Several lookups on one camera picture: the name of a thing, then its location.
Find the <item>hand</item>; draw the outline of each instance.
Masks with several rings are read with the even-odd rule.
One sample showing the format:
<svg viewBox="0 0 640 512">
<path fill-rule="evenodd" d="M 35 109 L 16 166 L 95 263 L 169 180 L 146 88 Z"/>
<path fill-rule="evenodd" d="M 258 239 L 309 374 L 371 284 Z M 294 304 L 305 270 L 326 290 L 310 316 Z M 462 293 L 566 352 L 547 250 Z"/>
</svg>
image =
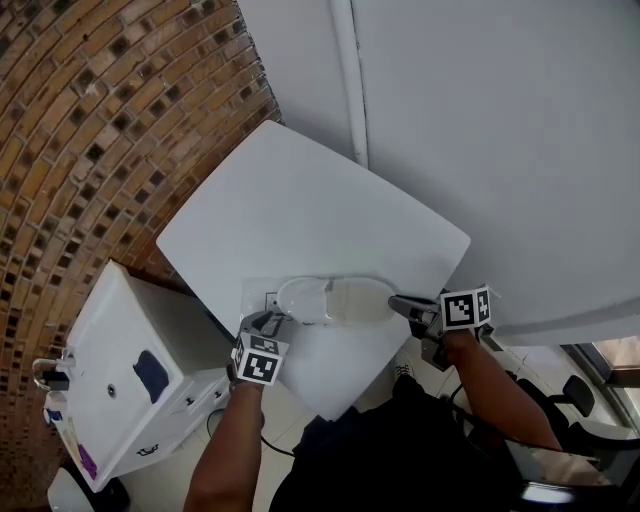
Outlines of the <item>hand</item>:
<svg viewBox="0 0 640 512">
<path fill-rule="evenodd" d="M 447 351 L 447 360 L 453 365 L 479 346 L 471 331 L 467 329 L 447 331 L 442 337 L 442 342 Z"/>
</svg>

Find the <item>white wall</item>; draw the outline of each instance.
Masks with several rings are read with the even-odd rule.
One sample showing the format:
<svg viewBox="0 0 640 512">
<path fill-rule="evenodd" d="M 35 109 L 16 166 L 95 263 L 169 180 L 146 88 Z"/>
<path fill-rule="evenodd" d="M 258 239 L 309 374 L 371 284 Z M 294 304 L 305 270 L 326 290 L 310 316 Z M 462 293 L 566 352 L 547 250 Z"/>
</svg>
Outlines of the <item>white wall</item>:
<svg viewBox="0 0 640 512">
<path fill-rule="evenodd" d="M 500 325 L 493 338 L 508 345 L 569 345 L 628 338 L 640 332 L 640 298 L 545 322 Z"/>
<path fill-rule="evenodd" d="M 353 160 L 328 0 L 239 0 L 286 125 Z"/>
<path fill-rule="evenodd" d="M 510 324 L 640 296 L 633 0 L 354 0 L 354 12 L 370 168 L 471 236 L 452 286 L 490 283 Z"/>
</svg>

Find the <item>white pipe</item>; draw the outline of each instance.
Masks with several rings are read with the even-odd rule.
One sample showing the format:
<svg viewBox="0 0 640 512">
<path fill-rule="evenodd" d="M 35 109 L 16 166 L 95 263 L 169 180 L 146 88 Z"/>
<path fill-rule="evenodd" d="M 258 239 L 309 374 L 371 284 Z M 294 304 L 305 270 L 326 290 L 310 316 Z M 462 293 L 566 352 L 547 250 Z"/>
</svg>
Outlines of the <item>white pipe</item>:
<svg viewBox="0 0 640 512">
<path fill-rule="evenodd" d="M 331 0 L 331 15 L 338 40 L 340 63 L 344 85 L 347 90 L 347 106 L 351 123 L 353 152 L 362 167 L 369 168 L 367 148 L 367 121 L 360 73 L 360 56 L 356 40 L 356 27 L 353 21 L 351 0 Z"/>
</svg>

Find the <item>brick wall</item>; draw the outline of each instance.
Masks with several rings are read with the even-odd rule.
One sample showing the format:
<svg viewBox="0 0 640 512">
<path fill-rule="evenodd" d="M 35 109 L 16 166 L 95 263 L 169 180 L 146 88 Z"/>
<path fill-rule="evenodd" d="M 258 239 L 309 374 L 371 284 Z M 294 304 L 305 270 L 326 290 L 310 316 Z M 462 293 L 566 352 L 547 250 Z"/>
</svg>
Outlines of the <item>brick wall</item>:
<svg viewBox="0 0 640 512">
<path fill-rule="evenodd" d="M 179 276 L 155 237 L 279 120 L 231 0 L 0 0 L 0 500 L 45 502 L 63 450 L 35 357 L 61 353 L 108 258 Z"/>
</svg>

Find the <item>purple sticker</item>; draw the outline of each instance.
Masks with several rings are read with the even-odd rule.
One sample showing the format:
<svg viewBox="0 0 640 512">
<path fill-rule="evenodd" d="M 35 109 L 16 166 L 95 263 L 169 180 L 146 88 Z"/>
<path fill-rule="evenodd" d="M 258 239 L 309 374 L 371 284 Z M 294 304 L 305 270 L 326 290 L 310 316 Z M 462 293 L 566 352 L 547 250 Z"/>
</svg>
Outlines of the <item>purple sticker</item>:
<svg viewBox="0 0 640 512">
<path fill-rule="evenodd" d="M 98 476 L 98 466 L 96 466 L 96 463 L 93 462 L 93 459 L 81 444 L 78 445 L 78 451 L 80 452 L 82 467 L 87 470 L 87 473 L 89 473 L 91 479 L 95 480 Z"/>
</svg>

